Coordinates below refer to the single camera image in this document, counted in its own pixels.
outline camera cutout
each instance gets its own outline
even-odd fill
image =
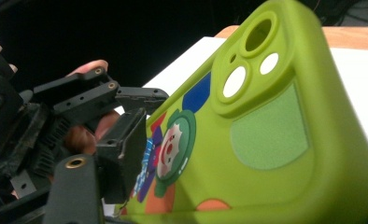
[[[246,40],[246,50],[253,51],[259,47],[271,31],[272,23],[269,20],[260,22],[254,30],[251,31],[248,39]]]
[[[268,55],[263,61],[260,66],[260,73],[261,75],[267,75],[272,70],[274,70],[277,62],[279,61],[279,55],[277,53],[272,53]]]
[[[228,77],[227,81],[224,85],[223,94],[225,97],[229,98],[235,95],[240,88],[242,87],[243,83],[245,82],[246,78],[246,69],[244,66],[237,67]]]

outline white surface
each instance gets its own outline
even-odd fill
[[[204,37],[145,85],[171,95],[225,41]],[[368,50],[332,49],[351,103],[368,138]]]
[[[105,216],[114,217],[115,214],[115,204],[106,204],[105,199],[102,199],[103,212]]]

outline dark background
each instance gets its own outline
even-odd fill
[[[18,91],[96,59],[121,86],[142,86],[203,36],[240,24],[262,0],[0,0],[1,54]],[[304,0],[324,25],[356,0]]]

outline human hand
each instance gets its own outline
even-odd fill
[[[75,73],[85,74],[96,67],[103,67],[107,70],[108,63],[103,60],[97,60],[86,63],[68,76]],[[64,146],[72,153],[93,154],[96,151],[96,143],[100,140],[108,129],[117,121],[120,114],[116,111],[110,111],[105,114],[99,121],[94,135],[90,133],[84,126],[78,125],[71,128],[64,139]]]

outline phone case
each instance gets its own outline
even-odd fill
[[[147,132],[125,220],[368,220],[368,143],[319,20],[298,1],[258,7]]]

